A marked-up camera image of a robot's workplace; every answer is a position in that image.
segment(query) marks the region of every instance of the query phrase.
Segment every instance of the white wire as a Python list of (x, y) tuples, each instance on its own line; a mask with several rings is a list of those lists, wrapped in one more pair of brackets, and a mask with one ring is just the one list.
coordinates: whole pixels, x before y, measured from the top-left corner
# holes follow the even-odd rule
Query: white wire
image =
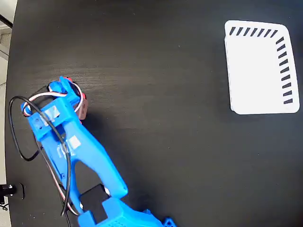
[[(58, 92), (43, 92), (43, 93), (39, 93), (39, 94), (36, 94), (36, 95), (34, 95), (34, 96), (31, 96), (31, 97), (29, 98), (29, 101), (34, 101), (36, 98), (41, 97), (41, 96), (65, 97), (66, 94), (62, 94), (62, 93), (58, 93)], [(24, 114), (25, 116), (30, 116), (30, 114), (28, 114), (28, 113), (26, 112), (25, 109), (24, 109), (23, 114)]]
[[(82, 93), (82, 91), (81, 91), (81, 88), (80, 88), (77, 84), (75, 84), (75, 83), (73, 83), (73, 82), (72, 82), (72, 84), (77, 88), (77, 90), (79, 91), (79, 94), (80, 94), (80, 102), (78, 103), (77, 107), (75, 108), (75, 112), (77, 112), (77, 111), (80, 109), (80, 107), (81, 107), (81, 105), (82, 105), (82, 103), (83, 103), (83, 93)], [(65, 97), (65, 96), (67, 96), (67, 94), (62, 94), (62, 93), (58, 93), (58, 92), (53, 92), (52, 89), (50, 88), (50, 86), (48, 86), (48, 89), (50, 90), (49, 92), (43, 92), (43, 93), (36, 94), (36, 95), (30, 97), (30, 98), (29, 98), (29, 101), (34, 101), (36, 98), (41, 97), (41, 96), (54, 96), (54, 97)], [(24, 109), (23, 114), (24, 114), (24, 116), (26, 116), (26, 117), (29, 117), (29, 116), (30, 116), (30, 114), (28, 114), (28, 113), (26, 112), (26, 109)]]
[(78, 106), (75, 109), (75, 112), (77, 112), (80, 109), (80, 107), (83, 103), (83, 93), (81, 91), (81, 88), (77, 84), (75, 84), (75, 83), (72, 83), (72, 84), (78, 89), (78, 91), (80, 93), (80, 102), (79, 102)]

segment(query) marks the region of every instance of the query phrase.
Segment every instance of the red component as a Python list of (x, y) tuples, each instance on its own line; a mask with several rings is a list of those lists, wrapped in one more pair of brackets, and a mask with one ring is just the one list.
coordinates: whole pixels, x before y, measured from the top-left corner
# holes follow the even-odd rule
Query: red component
[(72, 82), (72, 79), (70, 77), (63, 77), (65, 79), (68, 79), (70, 82)]

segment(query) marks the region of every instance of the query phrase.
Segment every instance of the white sticker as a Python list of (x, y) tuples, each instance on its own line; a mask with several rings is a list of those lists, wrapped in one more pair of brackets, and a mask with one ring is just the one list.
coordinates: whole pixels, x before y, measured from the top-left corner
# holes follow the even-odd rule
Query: white sticker
[(79, 147), (81, 145), (80, 141), (78, 140), (78, 138), (76, 136), (72, 136), (69, 140), (68, 143), (71, 145), (71, 147), (73, 149), (76, 149), (77, 147)]
[[(45, 110), (44, 113), (48, 116), (48, 118), (51, 122), (54, 122), (55, 118), (60, 115), (60, 112), (55, 105), (53, 105), (51, 108)], [(41, 118), (42, 122), (44, 123), (44, 125), (47, 126), (48, 123), (44, 120), (44, 118), (41, 115), (40, 115), (40, 118)]]

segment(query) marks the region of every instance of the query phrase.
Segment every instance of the white floor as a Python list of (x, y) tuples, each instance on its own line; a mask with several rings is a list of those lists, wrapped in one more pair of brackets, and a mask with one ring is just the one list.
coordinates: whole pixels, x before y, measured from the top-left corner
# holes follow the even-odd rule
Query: white floor
[[(1, 37), (1, 43), (9, 46), (10, 35)], [(5, 155), (4, 155), (4, 115), (5, 115), (5, 90), (6, 90), (6, 74), (8, 62), (0, 58), (0, 184), (6, 183), (5, 173)], [(0, 227), (11, 227), (9, 210), (0, 208)]]

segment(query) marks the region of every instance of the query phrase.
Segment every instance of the ventilation holes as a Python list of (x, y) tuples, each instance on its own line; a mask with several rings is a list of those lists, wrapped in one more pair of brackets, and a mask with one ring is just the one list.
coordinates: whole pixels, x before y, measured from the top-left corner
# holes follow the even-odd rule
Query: ventilation holes
[(236, 29), (236, 27), (232, 27), (231, 32), (229, 33), (229, 35), (232, 35), (232, 33), (234, 32), (235, 29)]
[(264, 32), (265, 29), (261, 29), (261, 31), (259, 32), (259, 34), (257, 35), (257, 37), (260, 37), (260, 35)]
[(282, 86), (282, 88), (287, 88), (287, 87), (290, 87), (292, 85), (292, 83), (288, 83), (288, 84), (285, 84)]
[(287, 91), (287, 92), (285, 92), (285, 93), (283, 94), (283, 96), (290, 96), (290, 95), (292, 95), (292, 94), (293, 94), (292, 91)]
[(248, 27), (248, 28), (246, 29), (246, 31), (244, 32), (244, 35), (243, 35), (243, 36), (246, 36), (247, 33), (249, 32), (249, 30), (250, 30), (250, 27)]
[(275, 30), (275, 31), (273, 32), (273, 34), (271, 35), (270, 38), (274, 37), (274, 35), (275, 35), (277, 32), (278, 32), (278, 30)]
[[(240, 35), (240, 33), (242, 32), (243, 29), (244, 29), (243, 27), (239, 27), (239, 29), (238, 29), (236, 35)], [(243, 34), (243, 36), (246, 36), (246, 35), (248, 34), (248, 32), (250, 31), (250, 29), (251, 29), (250, 27), (246, 28), (246, 29), (245, 29), (245, 32), (244, 32), (244, 34)], [(237, 30), (237, 27), (232, 27), (232, 28), (231, 28), (231, 31), (229, 32), (229, 35), (234, 34), (234, 31), (235, 31), (235, 30)], [(252, 31), (252, 33), (250, 34), (250, 36), (251, 36), (251, 37), (254, 36), (254, 34), (257, 32), (257, 30), (258, 30), (257, 28), (254, 28), (253, 31)], [(265, 29), (262, 28), (262, 29), (259, 31), (257, 37), (260, 37), (260, 36), (263, 34), (264, 31), (265, 31)], [(266, 33), (264, 34), (263, 37), (267, 37), (271, 31), (272, 31), (271, 29), (267, 29), (267, 31), (266, 31)], [(274, 35), (275, 35), (276, 33), (277, 33), (277, 30), (275, 30), (275, 31), (273, 32), (273, 34), (271, 35), (270, 38), (274, 37)]]
[(282, 49), (284, 49), (285, 48), (285, 44), (283, 44), (282, 46), (280, 46), (278, 49), (277, 49), (277, 51), (280, 51), (280, 50), (282, 50)]
[(287, 52), (285, 51), (283, 54), (279, 55), (279, 58), (283, 58), (287, 55)]
[(290, 79), (290, 75), (287, 75), (286, 77), (283, 77), (283, 78), (281, 79), (281, 81), (284, 81), (284, 80), (287, 80), (287, 79)]
[(279, 66), (285, 65), (286, 63), (288, 63), (288, 59), (286, 59), (286, 60), (284, 60), (283, 62), (281, 62), (281, 63), (279, 64)]
[(288, 104), (288, 103), (293, 103), (293, 99), (291, 98), (291, 99), (284, 101), (284, 104)]
[(237, 35), (240, 35), (242, 29), (243, 29), (242, 27), (239, 28), (239, 30), (238, 30), (238, 32), (237, 32)]
[(252, 33), (251, 33), (251, 37), (256, 33), (256, 31), (257, 31), (257, 28), (254, 28), (254, 30), (252, 31)]
[(270, 33), (271, 29), (267, 30), (267, 32), (264, 35), (264, 38)]
[(282, 37), (281, 39), (279, 39), (278, 41), (276, 41), (276, 44), (279, 44), (282, 41), (284, 41), (284, 37)]

